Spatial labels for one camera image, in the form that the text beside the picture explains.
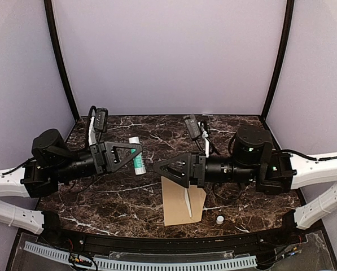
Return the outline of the white letter paper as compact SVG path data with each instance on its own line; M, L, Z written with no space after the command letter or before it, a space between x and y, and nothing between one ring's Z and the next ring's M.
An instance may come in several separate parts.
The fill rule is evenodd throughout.
M191 204L190 204L190 197L189 197L189 190L187 188L184 188L184 198L186 207L189 213L189 217L192 218L192 210L191 210Z

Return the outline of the brown kraft envelope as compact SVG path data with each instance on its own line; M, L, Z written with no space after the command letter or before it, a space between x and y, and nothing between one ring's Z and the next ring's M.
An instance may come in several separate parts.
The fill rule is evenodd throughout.
M192 218L190 218L184 198L184 187L162 177L161 188L165 226L192 224L202 220L206 199L204 189L197 188L196 186L188 188L192 210Z

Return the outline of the small white-capped glue bottle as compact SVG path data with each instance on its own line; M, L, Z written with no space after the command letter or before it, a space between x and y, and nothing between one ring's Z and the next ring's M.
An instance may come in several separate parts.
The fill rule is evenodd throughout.
M129 143L131 144L140 144L139 137L130 137ZM134 170L136 175L146 174L146 167L143 162L142 154L137 155L134 160Z

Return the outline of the white glue bottle cap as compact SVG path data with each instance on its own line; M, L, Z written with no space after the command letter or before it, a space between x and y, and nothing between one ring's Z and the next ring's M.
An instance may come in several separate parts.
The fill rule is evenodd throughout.
M223 216L217 216L216 223L221 225L223 224L225 218Z

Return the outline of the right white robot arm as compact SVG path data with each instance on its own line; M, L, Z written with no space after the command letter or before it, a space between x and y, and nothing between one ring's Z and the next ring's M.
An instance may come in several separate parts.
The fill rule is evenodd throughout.
M324 193L283 216L275 239L289 244L297 229L306 230L337 209L337 152L304 155L294 150L274 150L268 130L241 126L229 143L228 157L187 152L154 164L159 175L188 188L210 183L255 183L266 195L288 193L304 186L331 183Z

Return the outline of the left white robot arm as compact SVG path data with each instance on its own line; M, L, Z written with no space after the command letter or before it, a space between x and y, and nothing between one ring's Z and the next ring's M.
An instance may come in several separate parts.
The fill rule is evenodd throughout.
M2 197L43 198L59 190L59 184L118 171L142 152L139 143L99 142L87 150L71 151L57 129L33 140L32 158L0 172L0 222L42 234L55 246L67 242L59 215L33 211L1 201Z

